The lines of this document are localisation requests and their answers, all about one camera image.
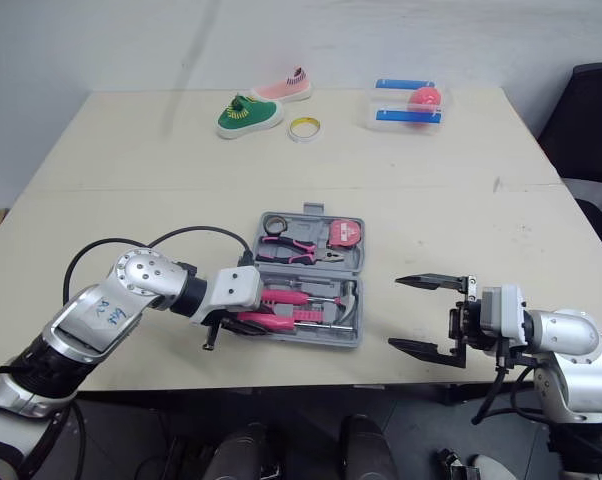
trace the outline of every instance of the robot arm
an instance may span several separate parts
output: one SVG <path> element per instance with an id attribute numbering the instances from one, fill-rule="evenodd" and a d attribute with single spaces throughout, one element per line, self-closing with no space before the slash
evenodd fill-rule
<path id="1" fill-rule="evenodd" d="M 544 417 L 526 415 L 516 405 L 513 410 L 550 426 L 550 446 L 561 455 L 563 478 L 602 479 L 602 332 L 591 316 L 576 310 L 526 310 L 516 285 L 484 288 L 479 298 L 472 276 L 425 274 L 397 282 L 428 290 L 451 288 L 464 300 L 450 310 L 451 355 L 440 354 L 432 343 L 391 338 L 391 345 L 420 360 L 461 368 L 467 345 L 494 356 L 497 380 L 475 424 L 486 416 L 510 369 L 523 365 L 524 374 L 534 370 Z M 516 402 L 516 389 L 511 401 Z"/>
<path id="2" fill-rule="evenodd" d="M 0 367 L 0 478 L 36 472 L 78 386 L 134 330 L 143 310 L 170 309 L 203 323 L 212 312 L 258 308 L 261 288 L 253 266 L 223 269 L 208 284 L 195 267 L 151 248 L 121 255 L 103 282 L 79 292 Z"/>

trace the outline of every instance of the pink tape measure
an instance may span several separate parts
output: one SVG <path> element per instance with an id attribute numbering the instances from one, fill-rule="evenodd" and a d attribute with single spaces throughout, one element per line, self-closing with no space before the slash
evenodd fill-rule
<path id="1" fill-rule="evenodd" d="M 361 226 L 352 220 L 334 220 L 330 224 L 331 247 L 353 247 L 361 241 Z"/>

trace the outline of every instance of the white table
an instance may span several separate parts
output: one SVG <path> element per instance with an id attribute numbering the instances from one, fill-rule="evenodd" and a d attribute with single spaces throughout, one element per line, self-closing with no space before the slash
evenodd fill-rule
<path id="1" fill-rule="evenodd" d="M 321 140 L 291 142 L 285 126 L 225 141 L 215 119 L 232 92 L 93 94 L 0 228 L 0 364 L 60 308 L 65 267 L 105 236 L 150 241 L 192 224 L 252 240 L 263 211 L 366 222 L 364 332 L 355 350 L 250 340 L 147 311 L 83 389 L 491 381 L 476 351 L 465 370 L 415 360 L 388 337 L 451 346 L 448 309 L 459 296 L 393 283 L 414 273 L 475 274 L 480 286 L 519 283 L 532 308 L 574 307 L 602 327 L 602 245 L 500 89 L 453 90 L 434 136 L 363 128 L 359 91 L 317 91 L 286 106 L 286 123 L 312 114 Z M 102 279 L 126 246 L 94 250 L 72 291 Z M 192 233 L 163 253 L 212 272 L 235 242 Z"/>

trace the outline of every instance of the pink shoe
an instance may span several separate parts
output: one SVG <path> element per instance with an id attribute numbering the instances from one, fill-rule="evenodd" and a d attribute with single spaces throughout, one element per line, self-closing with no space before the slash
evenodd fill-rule
<path id="1" fill-rule="evenodd" d="M 301 67 L 294 70 L 294 75 L 270 85 L 269 87 L 253 88 L 250 94 L 262 102 L 278 100 L 282 103 L 305 100 L 312 95 L 312 84 Z"/>

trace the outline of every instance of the clear box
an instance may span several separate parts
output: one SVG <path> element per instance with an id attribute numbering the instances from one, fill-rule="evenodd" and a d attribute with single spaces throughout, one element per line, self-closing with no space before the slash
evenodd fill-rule
<path id="1" fill-rule="evenodd" d="M 447 90 L 430 80 L 382 78 L 368 92 L 366 125 L 372 130 L 432 134 L 444 119 Z"/>

